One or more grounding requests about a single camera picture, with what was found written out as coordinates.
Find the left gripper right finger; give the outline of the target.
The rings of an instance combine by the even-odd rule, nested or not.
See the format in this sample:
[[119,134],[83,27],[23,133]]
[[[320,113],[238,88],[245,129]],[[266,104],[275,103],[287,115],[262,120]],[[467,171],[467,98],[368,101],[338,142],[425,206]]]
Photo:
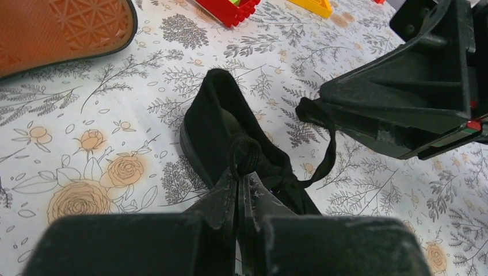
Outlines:
[[415,236],[391,217],[296,215],[256,174],[238,181],[244,275],[429,275]]

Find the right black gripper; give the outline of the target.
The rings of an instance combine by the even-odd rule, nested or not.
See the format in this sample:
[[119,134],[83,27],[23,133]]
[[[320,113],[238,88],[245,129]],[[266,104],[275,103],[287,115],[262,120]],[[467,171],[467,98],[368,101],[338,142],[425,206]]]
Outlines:
[[390,27],[403,44],[320,88],[325,103],[390,124],[338,129],[400,160],[487,144],[487,2],[404,1]]

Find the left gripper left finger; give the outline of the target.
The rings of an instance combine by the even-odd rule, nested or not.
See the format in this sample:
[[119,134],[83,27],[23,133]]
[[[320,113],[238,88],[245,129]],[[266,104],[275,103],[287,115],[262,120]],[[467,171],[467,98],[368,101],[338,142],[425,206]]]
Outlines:
[[226,170],[182,213],[56,220],[23,275],[234,275],[236,175]]

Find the black sneaker with laces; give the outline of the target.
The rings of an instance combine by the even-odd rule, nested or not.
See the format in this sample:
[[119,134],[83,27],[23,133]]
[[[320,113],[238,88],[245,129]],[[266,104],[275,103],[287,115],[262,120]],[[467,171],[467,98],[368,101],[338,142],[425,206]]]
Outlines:
[[201,180],[213,188],[226,170],[241,177],[257,173],[262,184],[296,214],[318,215],[306,189],[327,176],[336,162],[336,127],[314,101],[302,98],[295,109],[300,121],[328,130],[329,145],[312,177],[300,181],[289,156],[260,127],[237,82],[226,70],[207,72],[180,130],[182,151]]

